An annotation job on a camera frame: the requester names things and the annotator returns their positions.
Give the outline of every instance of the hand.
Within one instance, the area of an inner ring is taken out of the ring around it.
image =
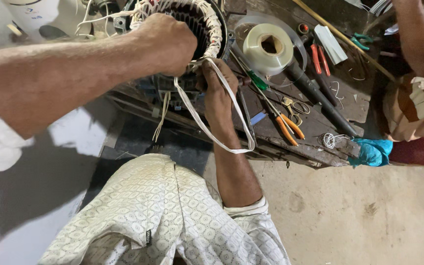
[[[221,59],[213,59],[214,63],[222,72],[235,95],[238,90],[238,79],[232,70]],[[212,131],[233,130],[232,122],[232,99],[220,82],[212,65],[206,61],[202,64],[201,71],[207,81],[208,88],[205,93],[205,118],[209,122]]]
[[[134,32],[142,35],[140,41],[154,51],[152,63],[164,75],[181,76],[197,47],[197,39],[186,23],[170,15],[155,13]]]

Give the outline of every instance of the person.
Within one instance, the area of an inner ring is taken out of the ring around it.
[[[391,84],[384,98],[386,124],[394,142],[424,137],[424,6],[421,0],[393,0],[403,55],[413,69]]]
[[[393,141],[389,160],[424,165],[424,5],[393,0],[403,56],[412,68],[387,87],[379,127]]]
[[[181,75],[196,45],[185,23],[154,14],[138,30],[109,39],[0,50],[0,171],[15,164],[25,139],[116,84]],[[236,92],[232,71],[214,62]],[[202,73],[212,133],[240,148],[231,98],[210,63]],[[39,264],[172,264],[175,256],[187,264],[290,264],[245,156],[216,144],[214,153],[220,196],[168,156],[140,156],[69,221]]]

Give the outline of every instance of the shirt label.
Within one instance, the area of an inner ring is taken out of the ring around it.
[[[152,244],[152,230],[146,232],[146,245],[150,246]]]

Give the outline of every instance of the plastic film roll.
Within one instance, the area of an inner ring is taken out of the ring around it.
[[[263,75],[277,75],[290,63],[293,45],[289,35],[273,24],[259,24],[250,30],[243,53],[252,68]]]

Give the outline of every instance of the concrete floor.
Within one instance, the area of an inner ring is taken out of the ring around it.
[[[424,167],[250,164],[293,265],[424,264]]]

